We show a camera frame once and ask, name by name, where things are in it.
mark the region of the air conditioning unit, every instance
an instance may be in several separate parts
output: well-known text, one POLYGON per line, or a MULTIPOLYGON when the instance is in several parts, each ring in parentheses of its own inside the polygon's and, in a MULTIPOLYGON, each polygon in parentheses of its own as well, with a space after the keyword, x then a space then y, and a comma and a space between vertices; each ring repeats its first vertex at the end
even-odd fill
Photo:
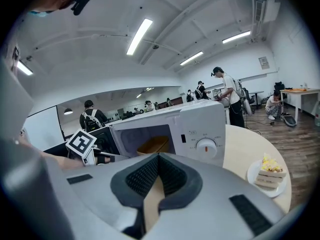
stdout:
POLYGON ((255 21, 272 22, 275 21, 280 9, 280 2, 275 0, 256 0, 255 1, 255 21))
POLYGON ((266 0, 263 23, 273 22, 276 20, 280 9, 280 2, 275 0, 266 0))

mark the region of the cable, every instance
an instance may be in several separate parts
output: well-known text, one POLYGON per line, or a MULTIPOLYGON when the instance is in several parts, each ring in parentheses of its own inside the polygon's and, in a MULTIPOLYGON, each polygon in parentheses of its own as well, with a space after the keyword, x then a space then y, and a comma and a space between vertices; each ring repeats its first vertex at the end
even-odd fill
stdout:
MULTIPOLYGON (((267 125, 267 123, 261 123, 261 122, 257 122, 257 121, 253 121, 253 120, 250 120, 249 122, 256 122, 256 123, 259 123, 259 124, 262 124, 262 125, 267 125)), ((262 136, 261 131, 256 130, 256 129, 251 129, 250 127, 248 127, 248 114, 247 113, 245 114, 245 125, 246 125, 245 126, 246 129, 248 129, 250 131, 253 131, 253 132, 258 132, 262 136)))
POLYGON ((255 123, 258 123, 258 124, 261 124, 261 125, 270 125, 270 123, 262 123, 262 122, 253 121, 253 120, 249 120, 247 122, 255 122, 255 123))

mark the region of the wall sign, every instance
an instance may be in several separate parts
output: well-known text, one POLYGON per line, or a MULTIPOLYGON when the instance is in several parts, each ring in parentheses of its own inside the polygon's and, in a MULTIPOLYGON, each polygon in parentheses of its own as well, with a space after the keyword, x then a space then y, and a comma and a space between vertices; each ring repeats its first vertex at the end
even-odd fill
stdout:
POLYGON ((259 61, 260 61, 261 68, 263 70, 270 69, 267 57, 259 58, 259 61))

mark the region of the black backpack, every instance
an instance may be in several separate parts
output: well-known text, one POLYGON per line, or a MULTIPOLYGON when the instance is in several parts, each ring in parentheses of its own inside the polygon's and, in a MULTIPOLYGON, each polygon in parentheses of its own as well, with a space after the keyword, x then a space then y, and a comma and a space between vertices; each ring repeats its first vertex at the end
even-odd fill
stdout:
POLYGON ((83 112, 82 115, 84 116, 84 130, 87 133, 90 133, 96 129, 100 129, 104 127, 104 124, 100 123, 99 120, 96 118, 97 110, 92 110, 92 114, 88 115, 86 112, 83 112))
POLYGON ((194 100, 194 97, 191 96, 191 94, 186 95, 186 102, 192 102, 194 100))
POLYGON ((199 90, 199 86, 195 89, 194 91, 195 97, 197 100, 201 100, 202 96, 204 95, 200 90, 199 90))

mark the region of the whiteboard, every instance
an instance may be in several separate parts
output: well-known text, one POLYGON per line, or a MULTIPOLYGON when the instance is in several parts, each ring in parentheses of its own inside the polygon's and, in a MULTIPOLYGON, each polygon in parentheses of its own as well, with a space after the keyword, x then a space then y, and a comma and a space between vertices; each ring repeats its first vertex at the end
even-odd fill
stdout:
POLYGON ((41 151, 63 143, 57 107, 53 106, 29 116, 23 125, 28 141, 41 151))

